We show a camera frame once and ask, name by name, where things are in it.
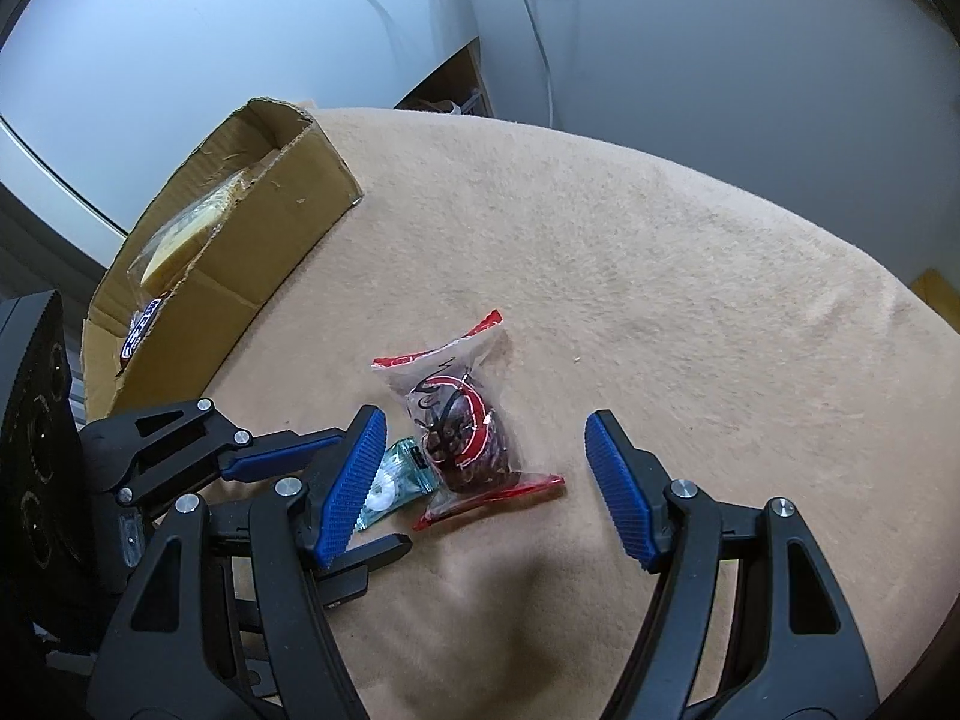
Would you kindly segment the brown cardboard box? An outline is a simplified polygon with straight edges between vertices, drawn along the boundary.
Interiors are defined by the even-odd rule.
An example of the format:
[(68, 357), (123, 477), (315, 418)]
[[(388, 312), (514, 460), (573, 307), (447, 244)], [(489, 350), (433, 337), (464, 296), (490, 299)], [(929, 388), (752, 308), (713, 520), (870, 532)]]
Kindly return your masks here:
[[(247, 167), (251, 183), (185, 270), (124, 372), (119, 351), (143, 309), (127, 270), (167, 220)], [(254, 98), (174, 171), (127, 234), (88, 305), (82, 333), (91, 421), (203, 394), (252, 320), (361, 199), (347, 163), (306, 107)]]

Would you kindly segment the red dates clear bag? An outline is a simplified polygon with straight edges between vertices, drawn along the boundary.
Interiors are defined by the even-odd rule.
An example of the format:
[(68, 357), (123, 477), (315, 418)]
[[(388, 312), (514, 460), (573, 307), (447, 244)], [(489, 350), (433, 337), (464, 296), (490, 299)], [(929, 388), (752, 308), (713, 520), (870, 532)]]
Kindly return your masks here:
[(460, 337), (415, 353), (379, 356), (371, 369), (402, 401), (420, 454), (438, 476), (417, 532), (508, 500), (542, 499), (565, 487), (555, 473), (531, 472), (512, 445), (511, 426), (491, 390), (491, 365), (505, 343), (492, 310)]

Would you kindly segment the teal white snack packet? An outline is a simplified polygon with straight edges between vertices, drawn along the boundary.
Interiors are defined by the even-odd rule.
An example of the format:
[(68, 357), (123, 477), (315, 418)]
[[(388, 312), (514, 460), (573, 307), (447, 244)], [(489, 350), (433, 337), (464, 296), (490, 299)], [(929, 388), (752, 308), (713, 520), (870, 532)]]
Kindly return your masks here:
[(421, 452), (415, 437), (404, 437), (387, 447), (374, 473), (355, 522), (364, 532), (410, 502), (431, 496), (439, 489), (439, 476)]

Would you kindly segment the packaged sliced bread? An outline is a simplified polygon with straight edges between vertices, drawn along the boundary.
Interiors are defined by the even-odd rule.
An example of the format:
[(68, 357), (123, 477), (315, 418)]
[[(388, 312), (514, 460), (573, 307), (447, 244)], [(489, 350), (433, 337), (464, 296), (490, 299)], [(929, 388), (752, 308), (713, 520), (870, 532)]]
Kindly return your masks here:
[(220, 229), (251, 183), (251, 171), (236, 171), (167, 220), (128, 267), (128, 284), (140, 304), (174, 288), (206, 243)]

